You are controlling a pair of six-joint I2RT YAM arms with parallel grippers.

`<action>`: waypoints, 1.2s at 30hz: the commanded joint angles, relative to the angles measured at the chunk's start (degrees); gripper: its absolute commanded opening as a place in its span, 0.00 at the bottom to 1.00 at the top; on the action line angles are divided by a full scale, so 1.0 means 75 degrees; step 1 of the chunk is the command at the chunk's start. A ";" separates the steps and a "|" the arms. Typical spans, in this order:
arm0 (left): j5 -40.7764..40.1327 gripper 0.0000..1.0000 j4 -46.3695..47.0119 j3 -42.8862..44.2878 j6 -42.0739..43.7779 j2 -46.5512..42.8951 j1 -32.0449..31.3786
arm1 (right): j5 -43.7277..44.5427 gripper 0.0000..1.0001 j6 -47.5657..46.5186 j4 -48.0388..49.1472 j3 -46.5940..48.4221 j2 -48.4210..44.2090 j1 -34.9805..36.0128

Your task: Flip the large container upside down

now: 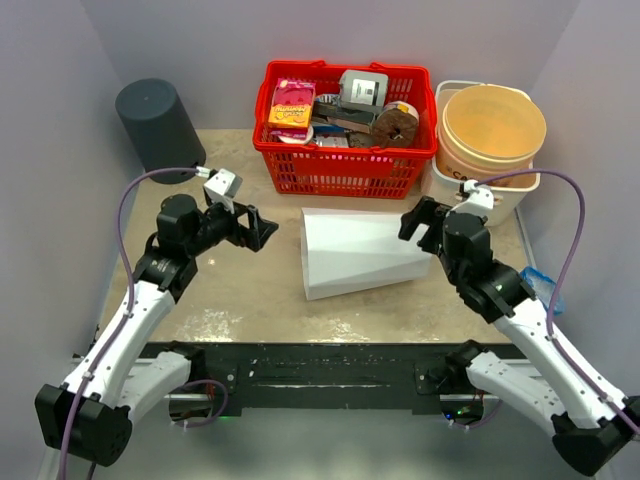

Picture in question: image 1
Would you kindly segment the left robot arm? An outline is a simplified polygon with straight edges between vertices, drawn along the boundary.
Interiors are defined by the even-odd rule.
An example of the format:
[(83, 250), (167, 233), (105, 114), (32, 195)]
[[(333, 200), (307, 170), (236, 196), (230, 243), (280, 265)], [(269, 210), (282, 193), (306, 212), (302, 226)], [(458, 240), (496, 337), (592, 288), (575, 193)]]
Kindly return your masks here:
[(224, 241), (258, 252), (279, 228), (253, 205), (207, 205), (200, 210), (186, 194), (162, 202), (157, 230), (108, 328), (61, 385), (44, 385), (36, 395), (45, 443), (63, 457), (108, 467), (124, 452), (137, 421), (169, 393), (202, 386), (229, 396), (224, 384), (211, 379), (197, 347), (173, 344), (143, 372), (131, 372), (151, 334), (195, 277), (200, 254)]

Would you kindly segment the orange translucent bucket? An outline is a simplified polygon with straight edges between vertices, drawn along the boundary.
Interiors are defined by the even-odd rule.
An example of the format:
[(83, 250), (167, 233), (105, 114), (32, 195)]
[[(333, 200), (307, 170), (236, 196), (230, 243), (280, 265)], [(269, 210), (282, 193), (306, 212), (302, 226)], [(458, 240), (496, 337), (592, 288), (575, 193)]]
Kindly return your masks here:
[(523, 92), (466, 84), (437, 94), (435, 164), (453, 179), (486, 179), (531, 166), (547, 133), (544, 115)]

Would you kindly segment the dark blue bucket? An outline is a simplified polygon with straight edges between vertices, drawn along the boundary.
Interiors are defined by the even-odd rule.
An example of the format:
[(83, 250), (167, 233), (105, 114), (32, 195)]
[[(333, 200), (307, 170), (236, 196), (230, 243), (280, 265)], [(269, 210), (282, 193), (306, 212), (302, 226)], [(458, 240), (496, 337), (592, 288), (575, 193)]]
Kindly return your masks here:
[(182, 183), (193, 176), (186, 171), (188, 167), (205, 163), (205, 149), (170, 82), (137, 80), (120, 91), (115, 109), (144, 170), (174, 170), (155, 175), (155, 182)]

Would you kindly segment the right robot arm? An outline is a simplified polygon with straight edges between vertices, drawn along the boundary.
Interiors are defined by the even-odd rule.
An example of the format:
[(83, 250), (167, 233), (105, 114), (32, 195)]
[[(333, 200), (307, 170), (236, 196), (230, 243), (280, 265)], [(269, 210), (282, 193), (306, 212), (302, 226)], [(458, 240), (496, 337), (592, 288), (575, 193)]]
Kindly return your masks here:
[(402, 215), (398, 236), (409, 241), (424, 226), (418, 247), (439, 259), (464, 304), (508, 337), (540, 377), (469, 340), (448, 355), (446, 379), (497, 396), (545, 431), (569, 466), (592, 477), (638, 435), (639, 399), (615, 387), (548, 326), (531, 286), (494, 258), (485, 223), (485, 208), (473, 197), (454, 207), (423, 197)]

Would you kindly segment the white octagonal bin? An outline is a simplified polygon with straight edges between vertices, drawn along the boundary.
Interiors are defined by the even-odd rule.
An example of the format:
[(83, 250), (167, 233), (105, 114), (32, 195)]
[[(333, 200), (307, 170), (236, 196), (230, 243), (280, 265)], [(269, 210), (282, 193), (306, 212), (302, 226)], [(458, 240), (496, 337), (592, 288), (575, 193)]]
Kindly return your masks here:
[(301, 263), (309, 301), (364, 291), (427, 276), (431, 255), (417, 242), (421, 225), (398, 238), (401, 215), (389, 212), (304, 208)]

